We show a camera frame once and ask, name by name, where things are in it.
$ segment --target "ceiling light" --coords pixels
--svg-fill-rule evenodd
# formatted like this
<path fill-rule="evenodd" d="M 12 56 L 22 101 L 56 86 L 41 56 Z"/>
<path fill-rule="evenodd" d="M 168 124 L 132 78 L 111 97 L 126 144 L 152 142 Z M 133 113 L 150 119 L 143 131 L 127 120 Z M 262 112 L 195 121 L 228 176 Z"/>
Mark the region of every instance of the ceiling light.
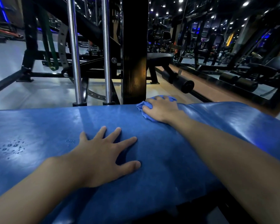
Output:
<path fill-rule="evenodd" d="M 245 3 L 243 3 L 243 7 L 247 6 L 249 3 L 249 1 L 246 1 Z"/>

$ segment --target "left hand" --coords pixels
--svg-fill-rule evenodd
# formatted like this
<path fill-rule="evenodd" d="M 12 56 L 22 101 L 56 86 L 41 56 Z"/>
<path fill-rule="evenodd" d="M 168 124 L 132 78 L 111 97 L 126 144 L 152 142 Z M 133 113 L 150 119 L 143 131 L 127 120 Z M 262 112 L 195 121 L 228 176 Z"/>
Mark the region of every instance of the left hand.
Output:
<path fill-rule="evenodd" d="M 104 138 L 107 128 L 102 127 L 97 135 L 88 140 L 85 133 L 80 134 L 80 142 L 68 154 L 61 156 L 70 165 L 71 175 L 77 175 L 78 187 L 97 187 L 116 180 L 126 174 L 139 169 L 139 161 L 127 162 L 121 166 L 115 163 L 120 152 L 133 145 L 136 137 L 113 143 L 120 135 L 121 129 L 116 128 L 108 137 Z"/>

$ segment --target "forearm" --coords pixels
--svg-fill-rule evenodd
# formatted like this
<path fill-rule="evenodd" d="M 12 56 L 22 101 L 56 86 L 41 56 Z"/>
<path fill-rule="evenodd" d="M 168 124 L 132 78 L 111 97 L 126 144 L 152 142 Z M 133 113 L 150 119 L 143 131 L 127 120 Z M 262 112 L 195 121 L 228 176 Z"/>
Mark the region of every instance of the forearm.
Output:
<path fill-rule="evenodd" d="M 259 223 L 280 223 L 280 162 L 235 136 L 179 111 L 169 122 Z"/>
<path fill-rule="evenodd" d="M 68 167 L 49 158 L 0 197 L 0 224 L 39 223 L 75 189 Z"/>

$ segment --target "fingernail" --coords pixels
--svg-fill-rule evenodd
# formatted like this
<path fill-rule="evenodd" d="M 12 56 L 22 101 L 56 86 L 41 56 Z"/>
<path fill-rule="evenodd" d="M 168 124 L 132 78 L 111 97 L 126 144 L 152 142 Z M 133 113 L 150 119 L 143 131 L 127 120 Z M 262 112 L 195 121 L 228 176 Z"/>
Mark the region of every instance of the fingernail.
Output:
<path fill-rule="evenodd" d="M 139 161 L 137 161 L 135 163 L 135 170 L 138 170 L 141 167 L 141 163 Z"/>

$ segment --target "wooden floor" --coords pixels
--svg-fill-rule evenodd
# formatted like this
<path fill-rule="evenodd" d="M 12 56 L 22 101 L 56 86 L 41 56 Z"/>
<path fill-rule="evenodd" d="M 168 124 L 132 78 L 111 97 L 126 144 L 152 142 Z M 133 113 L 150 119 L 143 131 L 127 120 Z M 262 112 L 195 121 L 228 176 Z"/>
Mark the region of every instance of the wooden floor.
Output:
<path fill-rule="evenodd" d="M 181 70 L 172 64 L 170 64 L 170 68 L 175 72 L 178 72 L 179 70 Z M 182 75 L 184 77 L 188 78 L 189 80 L 192 80 L 195 83 L 194 90 L 196 92 L 198 92 L 199 94 L 203 95 L 204 97 L 208 98 L 209 100 L 211 100 L 213 102 L 237 101 L 237 102 L 247 104 L 251 107 L 254 107 L 254 108 L 260 110 L 261 112 L 269 114 L 273 117 L 276 117 L 280 113 L 280 104 L 275 109 L 269 109 L 267 107 L 255 104 L 254 102 L 252 102 L 238 94 L 235 94 L 229 90 L 221 88 L 221 87 L 219 87 L 213 83 L 210 83 L 187 71 L 184 71 L 184 70 L 181 70 L 181 71 L 182 71 Z"/>

